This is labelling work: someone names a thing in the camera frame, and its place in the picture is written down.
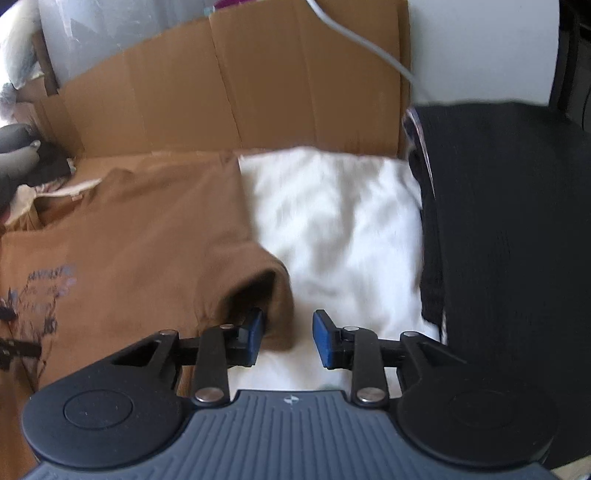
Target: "black fabric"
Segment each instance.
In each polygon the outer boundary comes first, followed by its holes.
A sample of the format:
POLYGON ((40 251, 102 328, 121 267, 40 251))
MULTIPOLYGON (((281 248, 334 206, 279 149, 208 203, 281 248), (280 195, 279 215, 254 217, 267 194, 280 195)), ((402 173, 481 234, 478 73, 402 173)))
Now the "black fabric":
POLYGON ((549 468, 591 454, 591 137, 520 103, 417 108, 405 127, 424 317, 444 311, 455 352, 554 398, 549 468))
POLYGON ((31 128, 28 125, 4 125, 4 127, 0 127, 0 153, 26 147, 37 139, 38 136, 31 133, 31 128))
POLYGON ((20 183, 6 175, 0 175, 0 212, 10 206, 10 201, 17 191, 20 183))
POLYGON ((36 187, 61 177, 69 177, 72 174, 67 154, 60 147, 42 142, 37 153, 39 163, 21 179, 21 183, 36 187))

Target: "gray cable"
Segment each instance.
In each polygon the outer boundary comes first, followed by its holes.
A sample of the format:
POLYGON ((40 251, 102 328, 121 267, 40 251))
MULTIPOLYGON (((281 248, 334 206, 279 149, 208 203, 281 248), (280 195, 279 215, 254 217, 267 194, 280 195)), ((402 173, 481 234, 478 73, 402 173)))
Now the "gray cable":
POLYGON ((380 57, 383 61, 387 64, 395 68, 400 72, 404 78, 406 78, 410 84, 417 90, 427 101, 431 101, 431 96, 429 95, 428 91, 423 88, 418 80, 414 77, 414 75, 408 70, 404 65, 402 65, 397 59, 391 56, 387 51, 383 48, 378 47, 375 43, 371 43, 367 38, 362 37, 361 35, 357 35, 357 33, 345 28, 343 25, 335 22, 332 18, 330 18, 324 11, 320 8, 320 6, 316 3, 316 0, 306 0, 310 8, 314 11, 316 16, 322 20, 328 27, 332 28, 334 31, 344 35, 351 41, 355 42, 357 45, 361 45, 364 48, 367 48, 369 51, 375 53, 378 57, 380 57))

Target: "ridged plastic surface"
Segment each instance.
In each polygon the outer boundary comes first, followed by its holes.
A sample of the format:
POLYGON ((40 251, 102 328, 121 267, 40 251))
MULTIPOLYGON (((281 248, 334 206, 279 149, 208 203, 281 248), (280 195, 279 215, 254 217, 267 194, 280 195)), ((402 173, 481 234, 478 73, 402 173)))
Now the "ridged plastic surface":
POLYGON ((197 412, 167 450, 139 465, 76 472, 42 463, 27 480, 556 480, 540 465, 476 473, 408 445, 383 411, 341 392, 243 391, 197 412))

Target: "white wall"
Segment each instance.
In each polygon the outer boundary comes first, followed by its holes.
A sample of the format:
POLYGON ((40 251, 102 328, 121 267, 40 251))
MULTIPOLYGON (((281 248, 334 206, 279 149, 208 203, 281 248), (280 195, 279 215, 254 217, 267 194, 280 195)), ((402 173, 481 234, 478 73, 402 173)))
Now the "white wall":
POLYGON ((436 100, 548 102, 558 0, 409 3, 413 71, 436 100))

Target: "logo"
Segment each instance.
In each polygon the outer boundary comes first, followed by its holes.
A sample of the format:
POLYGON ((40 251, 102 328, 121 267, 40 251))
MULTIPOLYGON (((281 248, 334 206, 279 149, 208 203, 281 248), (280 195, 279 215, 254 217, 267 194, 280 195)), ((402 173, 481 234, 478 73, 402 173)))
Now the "logo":
POLYGON ((300 399, 295 395, 288 395, 286 396, 286 398, 283 399, 283 401, 293 407, 296 403, 300 401, 300 399))

